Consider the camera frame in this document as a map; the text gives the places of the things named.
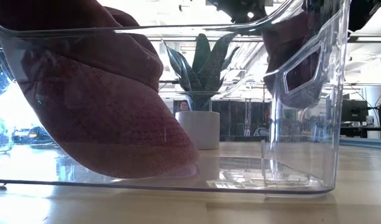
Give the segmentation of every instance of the wooden table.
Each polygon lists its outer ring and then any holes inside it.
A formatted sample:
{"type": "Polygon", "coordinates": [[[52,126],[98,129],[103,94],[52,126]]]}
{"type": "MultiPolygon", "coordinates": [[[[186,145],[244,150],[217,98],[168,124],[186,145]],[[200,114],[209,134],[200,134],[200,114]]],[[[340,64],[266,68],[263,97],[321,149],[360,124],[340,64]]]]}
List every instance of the wooden table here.
{"type": "Polygon", "coordinates": [[[0,223],[381,223],[381,150],[340,147],[337,187],[320,198],[8,185],[0,223]]]}

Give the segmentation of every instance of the clear plastic bin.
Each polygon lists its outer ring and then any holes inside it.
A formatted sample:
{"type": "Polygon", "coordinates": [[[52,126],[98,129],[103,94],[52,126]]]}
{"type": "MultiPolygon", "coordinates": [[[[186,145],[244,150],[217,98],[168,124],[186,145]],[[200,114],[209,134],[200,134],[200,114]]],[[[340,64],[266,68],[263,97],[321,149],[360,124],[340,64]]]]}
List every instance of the clear plastic bin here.
{"type": "Polygon", "coordinates": [[[243,24],[0,23],[0,184],[325,194],[348,10],[349,0],[293,0],[243,24]],[[206,43],[212,52],[198,52],[206,43]],[[219,149],[196,149],[217,130],[219,149]]]}

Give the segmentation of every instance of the red baseball cap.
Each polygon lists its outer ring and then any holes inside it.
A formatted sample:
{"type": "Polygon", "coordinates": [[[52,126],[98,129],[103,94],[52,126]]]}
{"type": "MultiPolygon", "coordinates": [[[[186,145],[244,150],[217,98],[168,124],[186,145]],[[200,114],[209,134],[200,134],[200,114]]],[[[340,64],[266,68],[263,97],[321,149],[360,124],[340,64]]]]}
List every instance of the red baseball cap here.
{"type": "MultiPolygon", "coordinates": [[[[3,0],[0,25],[28,31],[138,23],[96,0],[3,0]]],[[[129,179],[173,172],[198,160],[158,95],[163,65],[145,36],[111,29],[20,34],[0,30],[11,72],[51,137],[81,165],[129,179]]]]}

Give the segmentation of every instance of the potted plant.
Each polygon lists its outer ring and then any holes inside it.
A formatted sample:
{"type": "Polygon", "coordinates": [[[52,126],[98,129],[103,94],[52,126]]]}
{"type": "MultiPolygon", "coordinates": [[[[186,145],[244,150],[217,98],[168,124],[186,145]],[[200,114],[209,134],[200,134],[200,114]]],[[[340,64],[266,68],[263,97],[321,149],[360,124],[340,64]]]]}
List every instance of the potted plant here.
{"type": "Polygon", "coordinates": [[[176,113],[176,118],[198,149],[219,147],[219,113],[209,110],[211,97],[218,94],[224,77],[221,72],[229,66],[236,47],[226,58],[227,50],[236,33],[221,37],[213,49],[204,34],[196,40],[192,67],[185,57],[165,43],[171,66],[179,77],[179,84],[185,90],[190,111],[176,113]]]}

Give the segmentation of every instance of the snake plant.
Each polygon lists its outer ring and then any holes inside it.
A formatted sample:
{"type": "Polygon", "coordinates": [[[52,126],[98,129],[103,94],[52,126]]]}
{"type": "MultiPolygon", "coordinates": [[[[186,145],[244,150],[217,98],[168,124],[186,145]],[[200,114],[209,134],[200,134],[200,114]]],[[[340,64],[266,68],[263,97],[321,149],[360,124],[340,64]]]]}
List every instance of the snake plant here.
{"type": "Polygon", "coordinates": [[[191,67],[181,53],[171,49],[164,42],[171,66],[179,77],[179,84],[186,91],[190,110],[208,110],[211,97],[216,95],[222,86],[224,78],[221,78],[221,72],[228,68],[239,49],[236,47],[226,58],[229,44],[235,36],[235,33],[231,33],[221,37],[211,50],[207,37],[199,34],[191,67]]]}

